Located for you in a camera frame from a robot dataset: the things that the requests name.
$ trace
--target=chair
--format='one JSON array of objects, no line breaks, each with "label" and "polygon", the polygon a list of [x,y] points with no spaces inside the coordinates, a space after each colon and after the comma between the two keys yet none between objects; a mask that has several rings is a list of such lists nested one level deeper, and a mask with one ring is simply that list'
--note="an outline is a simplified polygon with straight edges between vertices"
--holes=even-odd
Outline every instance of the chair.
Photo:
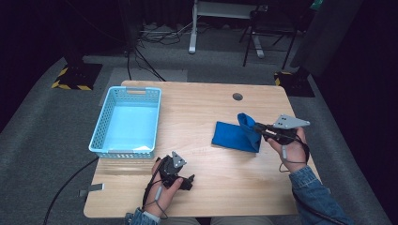
[{"label": "chair", "polygon": [[253,35],[276,35],[279,38],[272,45],[276,45],[284,36],[291,37],[282,65],[282,69],[284,69],[298,31],[305,32],[311,23],[310,6],[313,2],[314,0],[274,0],[257,4],[256,9],[250,12],[250,24],[246,27],[239,41],[242,42],[242,39],[249,35],[243,66],[246,66]]}]

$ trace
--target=gray carpet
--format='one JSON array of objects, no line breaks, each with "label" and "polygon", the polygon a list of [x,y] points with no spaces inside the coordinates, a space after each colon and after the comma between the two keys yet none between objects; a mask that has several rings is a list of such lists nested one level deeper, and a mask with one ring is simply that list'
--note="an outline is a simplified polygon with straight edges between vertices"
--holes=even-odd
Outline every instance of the gray carpet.
[{"label": "gray carpet", "polygon": [[[170,81],[166,71],[179,74],[176,76],[187,82],[274,85],[273,73],[280,70],[284,52],[266,52],[267,56],[259,59],[253,51],[248,65],[243,67],[245,43],[238,43],[240,34],[228,29],[207,30],[198,37],[196,54],[188,54],[188,35],[174,45],[144,43],[139,50]],[[128,79],[127,59],[122,53],[107,52],[86,56],[84,61],[103,64],[93,91],[52,89],[66,64],[61,59],[43,74],[0,134],[0,224],[42,223],[57,190],[95,157],[88,144],[100,103],[110,85]],[[144,65],[139,59],[131,60],[133,77],[140,70],[137,62]],[[145,79],[157,78],[149,74]],[[306,134],[323,183],[332,189],[333,196],[356,224],[390,224],[314,81],[311,77],[309,80],[315,97],[289,100],[298,118],[311,121]],[[48,224],[123,223],[122,218],[84,216],[84,199],[78,198],[77,192],[90,185],[94,170],[95,164],[66,186],[54,204]],[[298,216],[271,219],[275,224],[299,224]]]}]

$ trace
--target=jacket sleeve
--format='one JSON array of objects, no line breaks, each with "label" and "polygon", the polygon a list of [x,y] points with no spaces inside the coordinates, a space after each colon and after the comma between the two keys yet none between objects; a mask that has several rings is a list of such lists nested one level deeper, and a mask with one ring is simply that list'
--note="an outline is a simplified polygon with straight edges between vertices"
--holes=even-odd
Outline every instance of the jacket sleeve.
[{"label": "jacket sleeve", "polygon": [[337,222],[341,222],[337,224],[354,224],[345,214],[342,207],[331,197],[329,189],[324,187],[316,178],[309,166],[292,172],[289,178],[292,182],[293,194],[298,199],[297,208],[303,225],[336,224],[325,217],[318,216],[311,209],[328,218],[335,219]]},{"label": "jacket sleeve", "polygon": [[159,225],[159,221],[157,217],[146,214],[140,208],[137,208],[134,214],[127,213],[125,216],[125,225]]}]

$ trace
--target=desk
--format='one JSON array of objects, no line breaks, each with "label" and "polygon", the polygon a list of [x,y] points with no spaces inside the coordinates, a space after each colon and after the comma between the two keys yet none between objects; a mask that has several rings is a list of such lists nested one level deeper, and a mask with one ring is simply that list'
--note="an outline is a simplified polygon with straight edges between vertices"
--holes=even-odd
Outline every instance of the desk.
[{"label": "desk", "polygon": [[[288,173],[278,171],[281,160],[264,140],[257,154],[211,145],[216,122],[237,125],[239,113],[265,124],[275,122],[281,113],[294,115],[280,86],[132,81],[122,85],[161,88],[155,158],[176,151],[187,161],[179,175],[195,174],[192,189],[175,195],[169,217],[297,213]],[[243,99],[234,100],[234,93]],[[122,218],[134,212],[142,205],[155,158],[101,158],[92,184],[103,183],[104,190],[89,193],[84,214]],[[317,174],[311,158],[309,165]]]},{"label": "desk", "polygon": [[[225,17],[237,19],[250,19],[250,12],[255,10],[256,6],[230,4],[230,3],[217,3],[217,2],[201,2],[194,1],[192,10],[192,31],[189,53],[196,52],[196,38],[197,38],[197,18],[198,16],[211,16],[211,17]],[[261,50],[260,40],[258,36],[253,36],[253,43],[257,50],[259,58],[264,58],[263,50]]]}]

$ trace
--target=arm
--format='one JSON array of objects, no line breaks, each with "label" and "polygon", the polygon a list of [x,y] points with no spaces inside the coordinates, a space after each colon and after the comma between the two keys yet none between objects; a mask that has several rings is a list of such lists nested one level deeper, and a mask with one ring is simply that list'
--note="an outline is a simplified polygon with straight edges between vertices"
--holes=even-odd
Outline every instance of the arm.
[{"label": "arm", "polygon": [[[297,135],[303,143],[306,143],[302,127],[298,128]],[[289,178],[292,182],[293,194],[298,201],[297,208],[303,224],[353,224],[340,205],[330,196],[329,190],[307,166],[304,149],[299,142],[288,144],[286,146],[287,158],[283,158],[282,146],[272,139],[267,141],[278,152],[283,165],[291,172]],[[318,216],[314,210],[325,217]],[[337,223],[329,221],[330,218],[335,219]]]},{"label": "arm", "polygon": [[[158,160],[152,168],[152,173],[156,171],[160,164],[161,160]],[[174,195],[182,184],[182,178],[178,178],[171,187],[166,188],[161,182],[159,172],[157,172],[152,184],[143,209],[137,208],[134,214],[126,214],[126,225],[160,224],[161,216],[163,216],[166,209],[170,206]]]}]

